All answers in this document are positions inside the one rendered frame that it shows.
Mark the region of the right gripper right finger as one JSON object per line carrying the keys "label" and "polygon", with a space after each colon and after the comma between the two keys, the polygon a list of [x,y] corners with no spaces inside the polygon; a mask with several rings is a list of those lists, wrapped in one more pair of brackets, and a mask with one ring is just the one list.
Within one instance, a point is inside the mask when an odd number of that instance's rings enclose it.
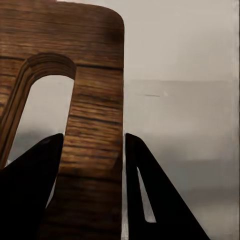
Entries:
{"label": "right gripper right finger", "polygon": [[[125,135],[129,240],[210,240],[145,142]],[[145,220],[139,167],[156,223]]]}

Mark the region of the cutting board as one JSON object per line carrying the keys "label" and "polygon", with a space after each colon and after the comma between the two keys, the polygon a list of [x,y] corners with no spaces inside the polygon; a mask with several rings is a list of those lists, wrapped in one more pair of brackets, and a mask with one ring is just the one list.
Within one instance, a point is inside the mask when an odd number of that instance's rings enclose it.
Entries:
{"label": "cutting board", "polygon": [[31,86],[74,80],[54,194],[34,240],[122,240],[125,26],[114,10],[0,0],[0,171]]}

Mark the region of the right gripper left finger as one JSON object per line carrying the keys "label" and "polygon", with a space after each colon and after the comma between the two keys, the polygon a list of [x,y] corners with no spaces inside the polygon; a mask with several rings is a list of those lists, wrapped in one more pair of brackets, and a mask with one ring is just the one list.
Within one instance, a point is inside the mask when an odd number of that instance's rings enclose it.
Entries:
{"label": "right gripper left finger", "polygon": [[0,171],[0,240],[35,240],[63,141],[63,133],[46,137]]}

